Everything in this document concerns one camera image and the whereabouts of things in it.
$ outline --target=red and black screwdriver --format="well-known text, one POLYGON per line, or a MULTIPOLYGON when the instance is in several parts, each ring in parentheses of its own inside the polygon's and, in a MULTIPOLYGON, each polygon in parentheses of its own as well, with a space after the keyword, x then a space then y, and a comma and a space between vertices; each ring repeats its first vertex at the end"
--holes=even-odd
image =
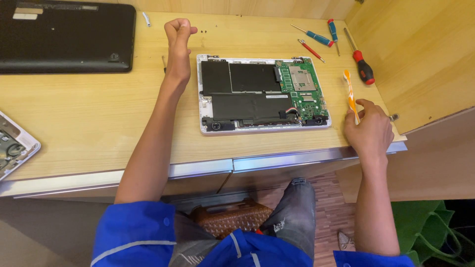
POLYGON ((353 58, 355 59, 356 64, 358 64, 358 74, 360 75, 361 80, 367 85, 374 84, 373 70, 371 69, 370 65, 364 61, 361 51, 356 50, 356 47, 353 44, 352 38, 350 37, 347 29, 343 28, 343 30, 345 31, 346 37, 348 37, 348 40, 350 40, 351 46, 353 47, 353 58))

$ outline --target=wooden floor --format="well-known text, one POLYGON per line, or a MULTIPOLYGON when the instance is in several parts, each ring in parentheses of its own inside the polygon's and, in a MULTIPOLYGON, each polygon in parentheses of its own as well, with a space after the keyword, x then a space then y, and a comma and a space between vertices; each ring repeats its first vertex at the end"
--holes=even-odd
MULTIPOLYGON (((327 173, 307 179, 315 189, 316 224, 315 234, 315 267, 335 267, 333 251, 338 250, 337 232, 342 230, 353 236, 355 206, 345 203, 335 173, 327 173)), ((241 192, 228 195, 213 196, 188 201, 171 202, 178 210, 189 213, 197 205, 210 206, 231 203, 252 197, 256 202, 275 209, 279 203, 286 184, 278 188, 253 192, 241 192)))

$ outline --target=brown woven basket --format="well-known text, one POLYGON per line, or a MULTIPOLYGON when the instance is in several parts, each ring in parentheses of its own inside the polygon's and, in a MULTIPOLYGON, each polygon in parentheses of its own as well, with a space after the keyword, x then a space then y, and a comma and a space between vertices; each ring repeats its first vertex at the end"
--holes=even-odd
POLYGON ((209 207, 199 205, 193 209, 190 217, 216 239, 224 239, 238 228, 255 232, 269 218, 272 211, 251 198, 245 198, 240 202, 229 204, 209 207))

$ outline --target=person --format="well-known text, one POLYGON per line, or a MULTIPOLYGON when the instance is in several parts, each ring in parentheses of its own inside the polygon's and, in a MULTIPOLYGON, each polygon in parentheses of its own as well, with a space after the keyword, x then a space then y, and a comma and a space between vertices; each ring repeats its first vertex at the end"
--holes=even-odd
MULTIPOLYGON (((165 24, 168 67, 157 102, 125 168, 114 205, 96 231, 94 267, 310 267, 314 264, 315 192, 305 179, 293 179, 261 226, 264 234, 236 230, 215 240, 172 205, 160 202, 168 179, 173 119, 190 79, 188 39, 197 32, 188 19, 165 24)), ((399 243, 386 184, 386 150, 392 126, 381 107, 359 99, 361 123, 345 117, 345 135, 361 161, 355 215, 356 252, 334 251, 338 267, 413 266, 399 255, 399 243)))

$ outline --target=green circuit board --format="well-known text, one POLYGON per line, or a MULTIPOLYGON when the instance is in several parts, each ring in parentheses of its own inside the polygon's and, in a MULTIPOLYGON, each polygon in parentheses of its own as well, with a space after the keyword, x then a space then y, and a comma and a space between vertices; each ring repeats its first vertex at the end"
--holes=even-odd
POLYGON ((290 93, 292 104, 298 109, 302 120, 312 119, 313 115, 328 116, 322 89, 320 88, 311 59, 300 58, 296 61, 275 61, 275 65, 279 67, 282 78, 280 82, 282 93, 290 93), (306 79, 305 81, 309 81, 309 83, 303 83, 303 78, 306 79))

